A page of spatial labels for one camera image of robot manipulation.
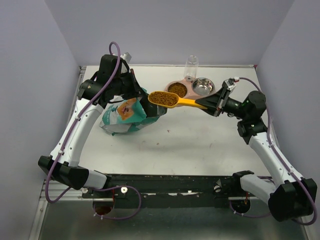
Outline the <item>yellow plastic scoop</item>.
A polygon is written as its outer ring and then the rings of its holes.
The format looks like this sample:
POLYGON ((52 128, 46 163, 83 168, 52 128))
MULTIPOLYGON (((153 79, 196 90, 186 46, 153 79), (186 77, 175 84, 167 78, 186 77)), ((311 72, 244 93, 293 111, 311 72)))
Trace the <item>yellow plastic scoop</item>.
POLYGON ((196 103, 193 99, 181 98, 175 93, 166 91, 154 91, 148 95, 148 101, 152 104, 173 109, 177 107, 193 107, 206 110, 205 106, 196 103))

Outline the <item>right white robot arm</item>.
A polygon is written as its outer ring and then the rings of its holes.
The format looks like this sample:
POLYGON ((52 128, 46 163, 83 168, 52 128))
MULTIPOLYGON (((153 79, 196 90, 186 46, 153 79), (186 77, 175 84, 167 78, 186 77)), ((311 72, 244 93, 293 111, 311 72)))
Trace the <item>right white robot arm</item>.
POLYGON ((267 183, 253 173, 239 173, 238 179, 230 183, 230 191, 236 196, 245 192, 253 194, 268 205, 271 215, 279 222, 297 222, 298 218, 312 216, 312 220, 302 224, 314 224, 318 218, 315 206, 317 184, 311 178, 304 178, 272 140, 270 126, 262 120, 267 109, 266 96, 255 90, 243 102, 239 102, 229 95, 229 90, 221 88, 215 94, 195 102, 211 116, 227 113, 239 119, 238 134, 259 156, 274 182, 267 183))

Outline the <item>teal dog food bag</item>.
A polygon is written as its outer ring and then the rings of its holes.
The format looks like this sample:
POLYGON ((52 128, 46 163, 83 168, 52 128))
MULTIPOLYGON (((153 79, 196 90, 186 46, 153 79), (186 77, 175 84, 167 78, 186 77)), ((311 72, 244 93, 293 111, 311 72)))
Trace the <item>teal dog food bag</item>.
POLYGON ((127 100, 116 97, 107 104, 99 127, 114 136, 137 132, 155 123, 168 109, 149 102, 148 95, 145 90, 142 96, 127 100))

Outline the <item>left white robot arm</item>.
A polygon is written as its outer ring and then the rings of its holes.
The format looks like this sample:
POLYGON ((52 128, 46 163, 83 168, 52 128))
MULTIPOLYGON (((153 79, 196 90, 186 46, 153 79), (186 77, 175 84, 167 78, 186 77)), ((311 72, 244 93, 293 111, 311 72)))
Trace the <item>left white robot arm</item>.
POLYGON ((123 58, 103 55, 98 71, 79 86, 70 121, 49 156, 39 158, 39 167, 59 183, 75 190, 93 188, 99 197, 107 197, 111 191, 108 177, 79 165, 83 147, 96 120, 115 96, 131 99, 142 93, 123 58))

